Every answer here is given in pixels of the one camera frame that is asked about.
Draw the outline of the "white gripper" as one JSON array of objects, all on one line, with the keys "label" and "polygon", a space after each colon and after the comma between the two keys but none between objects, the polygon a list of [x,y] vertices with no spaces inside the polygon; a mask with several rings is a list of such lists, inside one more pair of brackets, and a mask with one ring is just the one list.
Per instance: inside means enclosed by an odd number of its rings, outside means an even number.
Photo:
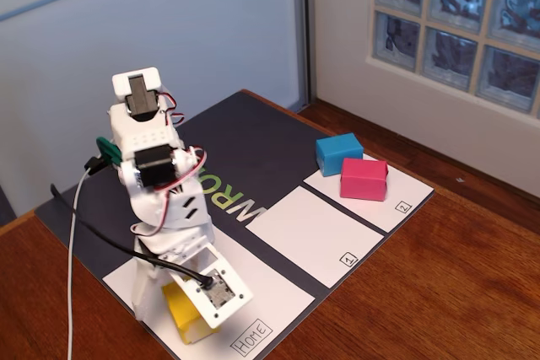
[{"label": "white gripper", "polygon": [[[216,262],[216,255],[210,248],[215,241],[212,221],[188,228],[162,228],[160,231],[146,223],[136,223],[132,232],[136,235],[136,252],[185,268],[179,272],[185,280],[195,277],[214,280],[214,269],[207,271]],[[137,321],[145,321],[158,306],[166,274],[161,267],[141,259],[137,258],[135,263],[132,309]]]}]

